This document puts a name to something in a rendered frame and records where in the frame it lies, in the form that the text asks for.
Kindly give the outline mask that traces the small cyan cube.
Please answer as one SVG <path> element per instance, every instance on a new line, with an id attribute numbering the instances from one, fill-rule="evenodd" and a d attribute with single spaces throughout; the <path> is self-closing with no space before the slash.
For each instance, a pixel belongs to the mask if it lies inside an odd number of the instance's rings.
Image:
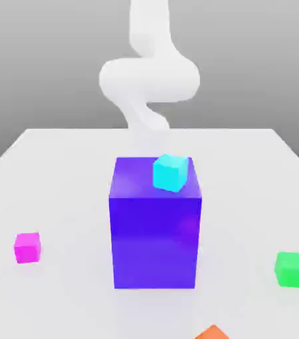
<path id="1" fill-rule="evenodd" d="M 189 159 L 164 154 L 153 163 L 153 186 L 177 193 L 187 182 Z"/>

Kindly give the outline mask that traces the small magenta cube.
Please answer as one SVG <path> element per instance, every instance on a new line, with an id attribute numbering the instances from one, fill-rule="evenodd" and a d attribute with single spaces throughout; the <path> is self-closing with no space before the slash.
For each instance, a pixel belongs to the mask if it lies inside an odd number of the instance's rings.
<path id="1" fill-rule="evenodd" d="M 38 232 L 17 234 L 14 244 L 15 258 L 18 264 L 39 262 L 41 241 Z"/>

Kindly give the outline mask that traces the small green cube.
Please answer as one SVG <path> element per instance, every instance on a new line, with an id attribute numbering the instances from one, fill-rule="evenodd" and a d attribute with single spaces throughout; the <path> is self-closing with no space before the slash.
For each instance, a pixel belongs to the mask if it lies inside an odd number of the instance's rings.
<path id="1" fill-rule="evenodd" d="M 299 252 L 278 252 L 275 275 L 281 287 L 299 288 Z"/>

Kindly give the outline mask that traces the small orange cube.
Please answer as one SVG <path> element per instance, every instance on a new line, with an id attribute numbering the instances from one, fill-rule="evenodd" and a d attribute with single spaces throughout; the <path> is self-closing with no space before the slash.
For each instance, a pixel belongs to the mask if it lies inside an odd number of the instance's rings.
<path id="1" fill-rule="evenodd" d="M 229 336 L 213 324 L 194 339 L 229 339 Z"/>

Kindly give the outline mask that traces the large purple box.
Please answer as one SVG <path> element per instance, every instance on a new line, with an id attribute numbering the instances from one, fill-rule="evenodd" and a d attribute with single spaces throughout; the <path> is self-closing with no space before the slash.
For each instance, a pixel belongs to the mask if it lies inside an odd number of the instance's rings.
<path id="1" fill-rule="evenodd" d="M 153 186 L 155 158 L 118 157 L 108 196 L 114 286 L 192 289 L 202 193 L 192 160 L 184 187 Z"/>

